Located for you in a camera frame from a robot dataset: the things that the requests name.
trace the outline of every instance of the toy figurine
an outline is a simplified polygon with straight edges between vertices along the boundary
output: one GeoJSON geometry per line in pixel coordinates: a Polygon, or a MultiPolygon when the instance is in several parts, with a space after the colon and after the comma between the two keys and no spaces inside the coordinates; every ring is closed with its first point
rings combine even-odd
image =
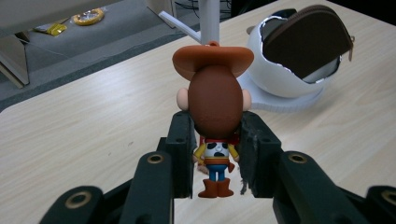
{"type": "Polygon", "coordinates": [[[251,106],[249,92],[241,89],[236,78],[248,69],[253,57],[250,49],[221,47],[216,41],[181,48],[173,56],[175,69],[190,82],[188,89],[178,91],[177,105],[189,111],[195,131],[203,138],[193,155],[198,169],[209,174],[199,197],[233,195],[225,169],[231,172],[234,168],[229,155],[236,162],[239,155],[231,139],[240,126],[243,111],[251,106]]]}

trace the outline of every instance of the gray floor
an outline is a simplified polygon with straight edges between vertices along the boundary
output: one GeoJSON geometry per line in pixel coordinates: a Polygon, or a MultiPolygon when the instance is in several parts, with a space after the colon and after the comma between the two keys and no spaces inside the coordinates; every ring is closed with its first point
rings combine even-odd
{"type": "MultiPolygon", "coordinates": [[[[190,0],[177,2],[191,5],[190,0]]],[[[227,10],[227,4],[222,3],[221,9],[227,10]]],[[[181,33],[146,7],[144,0],[123,0],[105,6],[103,10],[105,17],[91,26],[78,26],[67,20],[64,23],[67,30],[58,36],[29,31],[30,44],[25,49],[30,84],[19,89],[0,74],[0,101],[103,62],[126,50],[181,33]]],[[[227,13],[221,14],[222,18],[229,16],[227,13]]],[[[199,27],[199,18],[191,9],[177,5],[177,18],[188,26],[199,27]]]]}

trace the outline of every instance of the table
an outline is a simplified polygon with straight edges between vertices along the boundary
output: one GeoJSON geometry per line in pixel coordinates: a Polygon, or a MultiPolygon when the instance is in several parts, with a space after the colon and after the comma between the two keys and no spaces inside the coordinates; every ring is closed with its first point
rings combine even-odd
{"type": "MultiPolygon", "coordinates": [[[[316,160],[333,182],[365,196],[374,185],[396,186],[396,27],[321,0],[279,0],[220,25],[220,44],[245,46],[246,29],[271,13],[320,3],[356,36],[322,98],[297,113],[252,110],[286,151],[316,160]]],[[[13,105],[0,113],[0,222],[37,223],[69,189],[108,192],[134,176],[139,158],[156,149],[179,111],[176,93],[188,81],[171,57],[197,44],[181,38],[13,105]]],[[[241,189],[237,169],[231,189],[241,189]]],[[[251,194],[175,200],[176,223],[276,223],[272,200],[251,194]]]]}

